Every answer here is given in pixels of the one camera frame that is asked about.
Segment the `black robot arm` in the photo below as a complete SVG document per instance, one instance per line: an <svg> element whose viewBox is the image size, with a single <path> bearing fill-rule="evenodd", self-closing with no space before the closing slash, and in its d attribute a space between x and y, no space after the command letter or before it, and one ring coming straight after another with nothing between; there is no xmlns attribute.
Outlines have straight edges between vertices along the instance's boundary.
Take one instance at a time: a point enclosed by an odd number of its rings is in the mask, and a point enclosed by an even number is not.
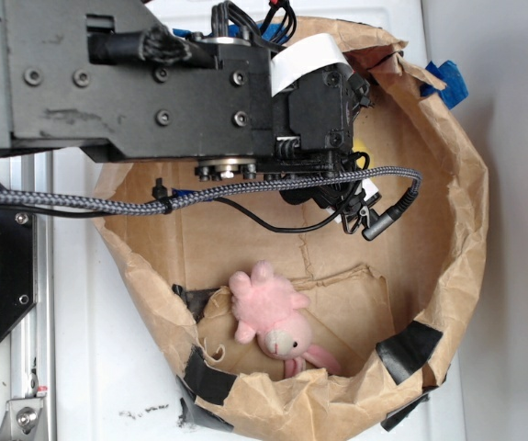
<svg viewBox="0 0 528 441"><path fill-rule="evenodd" d="M77 147L98 163L193 160L202 181L262 178L290 204L354 215L377 199L353 150L369 85L320 40L291 48L296 29L287 1L262 22L217 3L205 32L170 29L138 1L0 1L0 158ZM146 204L0 187L0 208L65 217L189 204L162 185Z"/></svg>

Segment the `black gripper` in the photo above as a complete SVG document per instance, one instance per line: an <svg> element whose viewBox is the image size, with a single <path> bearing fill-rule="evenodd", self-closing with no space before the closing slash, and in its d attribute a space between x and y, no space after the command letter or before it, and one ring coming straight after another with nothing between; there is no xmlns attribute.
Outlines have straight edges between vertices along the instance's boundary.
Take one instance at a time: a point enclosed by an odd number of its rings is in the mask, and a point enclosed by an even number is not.
<svg viewBox="0 0 528 441"><path fill-rule="evenodd" d="M354 121L370 107L369 83L332 35L316 34L270 61L274 153L270 174L334 177L358 169Z"/></svg>

